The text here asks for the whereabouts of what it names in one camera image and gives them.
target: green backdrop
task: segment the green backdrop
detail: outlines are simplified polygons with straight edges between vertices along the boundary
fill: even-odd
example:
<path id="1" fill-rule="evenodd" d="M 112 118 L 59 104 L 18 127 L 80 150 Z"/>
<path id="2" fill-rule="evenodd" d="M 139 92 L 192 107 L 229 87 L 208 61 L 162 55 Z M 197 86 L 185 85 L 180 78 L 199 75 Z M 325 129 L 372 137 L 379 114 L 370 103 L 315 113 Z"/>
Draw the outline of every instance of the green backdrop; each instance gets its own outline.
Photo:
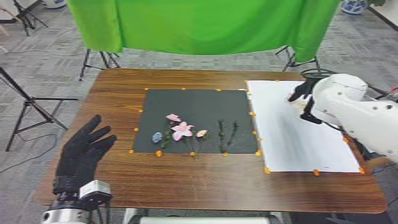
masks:
<path id="1" fill-rule="evenodd" d="M 290 45 L 313 59 L 340 0 L 70 0 L 86 47 L 178 54 L 256 52 Z"/>

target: white wall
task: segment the white wall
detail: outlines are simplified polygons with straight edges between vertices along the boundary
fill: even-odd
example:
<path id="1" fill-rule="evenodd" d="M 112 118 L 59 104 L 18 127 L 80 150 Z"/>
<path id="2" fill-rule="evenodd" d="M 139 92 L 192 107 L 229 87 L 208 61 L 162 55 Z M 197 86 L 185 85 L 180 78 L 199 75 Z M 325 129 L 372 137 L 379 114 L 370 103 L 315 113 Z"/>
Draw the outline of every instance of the white wall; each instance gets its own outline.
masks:
<path id="1" fill-rule="evenodd" d="M 373 8 L 398 26 L 398 0 L 388 0 L 384 6 Z"/>
<path id="2" fill-rule="evenodd" d="M 25 8 L 36 3 L 36 1 L 38 0 L 18 0 L 22 6 Z M 18 10 L 14 7 L 13 0 L 0 0 L 0 7 L 6 8 L 14 15 L 18 15 Z M 9 16 L 9 14 L 0 10 L 0 20 L 11 20 L 11 19 L 13 19 L 13 17 Z"/>

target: wooden table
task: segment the wooden table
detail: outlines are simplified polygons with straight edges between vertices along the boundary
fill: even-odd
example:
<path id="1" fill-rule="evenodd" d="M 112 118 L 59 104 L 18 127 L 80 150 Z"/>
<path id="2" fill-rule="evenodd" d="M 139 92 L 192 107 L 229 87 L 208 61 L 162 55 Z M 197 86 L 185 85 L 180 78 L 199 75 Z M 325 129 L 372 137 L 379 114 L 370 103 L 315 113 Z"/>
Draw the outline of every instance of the wooden table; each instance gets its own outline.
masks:
<path id="1" fill-rule="evenodd" d="M 254 155 L 128 153 L 146 90 L 242 89 L 245 80 L 302 80 L 297 73 L 109 69 L 102 72 L 64 141 L 94 114 L 112 126 L 118 143 L 100 163 L 96 179 L 112 186 L 114 207 L 245 211 L 381 213 L 386 202 L 372 175 L 263 173 Z M 36 192 L 50 204 L 57 159 Z"/>

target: tripod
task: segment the tripod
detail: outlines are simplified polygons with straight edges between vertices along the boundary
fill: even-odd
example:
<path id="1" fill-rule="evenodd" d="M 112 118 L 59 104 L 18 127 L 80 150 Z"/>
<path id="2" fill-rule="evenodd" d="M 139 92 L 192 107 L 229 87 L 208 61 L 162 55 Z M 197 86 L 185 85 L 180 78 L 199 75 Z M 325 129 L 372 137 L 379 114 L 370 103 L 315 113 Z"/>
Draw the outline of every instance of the tripod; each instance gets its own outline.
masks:
<path id="1" fill-rule="evenodd" d="M 121 66 L 118 64 L 118 61 L 114 59 L 114 56 L 112 56 L 112 55 L 116 55 L 116 57 L 119 58 L 119 55 L 116 53 L 109 53 L 109 52 L 103 52 L 103 51 L 100 51 L 100 55 L 102 55 L 105 67 L 110 68 L 110 64 L 114 63 L 116 64 L 116 68 L 121 68 Z M 80 71 L 80 75 L 78 75 L 78 81 L 84 81 L 86 68 L 96 68 L 100 70 L 105 70 L 103 68 L 100 68 L 100 67 L 96 67 L 96 66 L 87 64 L 89 57 L 91 57 L 91 49 L 87 49 L 87 51 L 86 51 L 84 67 L 82 67 L 82 71 Z"/>
<path id="2" fill-rule="evenodd" d="M 0 77 L 0 79 L 4 80 L 6 84 L 9 85 L 9 87 L 14 89 L 16 93 L 25 98 L 22 113 L 20 113 L 16 126 L 14 126 L 14 130 L 13 130 L 11 138 L 9 138 L 9 144 L 7 144 L 7 148 L 6 148 L 6 152 L 7 152 L 9 149 L 11 149 L 13 142 L 14 142 L 14 137 L 16 137 L 16 135 L 23 131 L 30 130 L 32 128 L 36 128 L 38 126 L 41 126 L 46 123 L 55 123 L 61 126 L 61 128 L 64 128 L 64 130 L 68 130 L 66 125 L 61 123 L 61 121 L 55 118 L 55 113 L 57 113 L 57 110 L 59 110 L 62 102 L 66 100 L 78 100 L 78 99 L 71 99 L 71 98 L 36 98 L 36 97 L 29 96 L 27 92 L 22 89 L 22 86 L 18 85 L 18 83 L 16 83 L 14 79 L 11 78 L 7 72 L 4 71 L 2 67 L 0 67 L 0 74 L 4 76 L 4 79 L 2 79 L 2 77 Z M 45 110 L 45 108 L 39 106 L 39 104 L 36 102 L 36 101 L 41 101 L 41 100 L 43 101 L 48 101 L 48 100 L 59 101 L 59 104 L 55 106 L 55 109 L 54 109 L 52 113 Z M 27 112 L 29 107 L 32 107 L 32 109 L 36 109 L 36 111 L 39 112 L 39 115 L 45 118 L 45 121 L 41 121 L 39 123 L 32 124 L 25 128 L 20 128 L 22 120 L 23 120 L 23 117 L 27 115 L 25 112 Z"/>
<path id="3" fill-rule="evenodd" d="M 27 36 L 30 36 L 29 34 L 29 29 L 36 29 L 36 24 L 32 23 L 30 19 L 29 19 L 29 16 L 32 16 L 34 18 L 34 21 L 38 21 L 45 27 L 48 27 L 46 23 L 39 20 L 39 18 L 34 16 L 34 14 L 27 11 L 27 9 L 22 7 L 22 4 L 16 0 L 14 1 L 14 6 L 16 6 L 16 10 L 18 10 L 18 17 L 20 17 L 20 20 L 22 20 L 22 24 L 23 24 L 23 29 L 25 29 L 25 33 L 27 33 Z"/>
<path id="4" fill-rule="evenodd" d="M 322 71 L 322 68 L 320 68 L 320 61 L 318 61 L 318 58 L 315 56 L 313 60 L 304 62 L 304 63 L 297 63 L 295 62 L 295 53 L 290 54 L 290 46 L 285 46 L 283 49 L 277 51 L 276 55 L 279 55 L 283 53 L 283 51 L 286 51 L 286 55 L 288 55 L 288 63 L 285 65 L 285 68 L 283 68 L 283 72 L 286 72 L 288 68 L 292 67 L 299 67 L 309 63 L 315 63 L 317 65 L 317 69 L 318 69 L 318 72 Z"/>

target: black mat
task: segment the black mat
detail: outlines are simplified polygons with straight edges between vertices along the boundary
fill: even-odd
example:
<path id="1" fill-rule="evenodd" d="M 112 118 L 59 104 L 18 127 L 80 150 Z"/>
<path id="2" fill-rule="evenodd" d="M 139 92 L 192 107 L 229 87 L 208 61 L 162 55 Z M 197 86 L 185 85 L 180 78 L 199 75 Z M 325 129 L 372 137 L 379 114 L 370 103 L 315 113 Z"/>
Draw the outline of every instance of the black mat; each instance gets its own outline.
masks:
<path id="1" fill-rule="evenodd" d="M 150 90 L 142 108 L 139 133 L 134 148 L 137 152 L 157 152 L 162 143 L 155 144 L 155 132 L 166 132 L 169 127 L 169 114 L 196 126 L 194 131 L 208 130 L 208 138 L 203 142 L 199 153 L 222 153 L 221 127 L 224 124 L 224 146 L 228 145 L 235 122 L 238 124 L 233 143 L 226 146 L 228 153 L 253 154 L 258 149 L 256 136 L 253 135 L 253 117 L 249 115 L 249 100 L 245 91 L 224 90 Z M 166 153 L 189 153 L 190 149 L 183 140 L 171 141 Z"/>

